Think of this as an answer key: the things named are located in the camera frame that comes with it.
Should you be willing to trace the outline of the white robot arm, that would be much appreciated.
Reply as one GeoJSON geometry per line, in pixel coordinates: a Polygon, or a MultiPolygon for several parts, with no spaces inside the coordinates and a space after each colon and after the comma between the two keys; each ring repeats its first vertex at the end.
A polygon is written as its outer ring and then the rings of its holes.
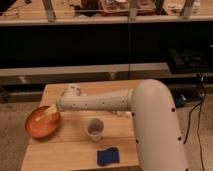
{"type": "Polygon", "coordinates": [[[188,171],[175,103],[169,88],[156,79],[134,88],[77,96],[67,88],[42,117],[69,110],[130,111],[142,171],[188,171]]]}

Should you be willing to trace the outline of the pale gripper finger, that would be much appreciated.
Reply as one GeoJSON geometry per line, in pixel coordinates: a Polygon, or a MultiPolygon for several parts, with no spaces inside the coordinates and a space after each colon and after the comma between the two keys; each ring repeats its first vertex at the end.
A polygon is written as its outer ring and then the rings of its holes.
{"type": "Polygon", "coordinates": [[[36,117],[36,121],[43,119],[57,120],[58,109],[55,104],[51,106],[42,106],[38,109],[39,115],[36,117]]]}

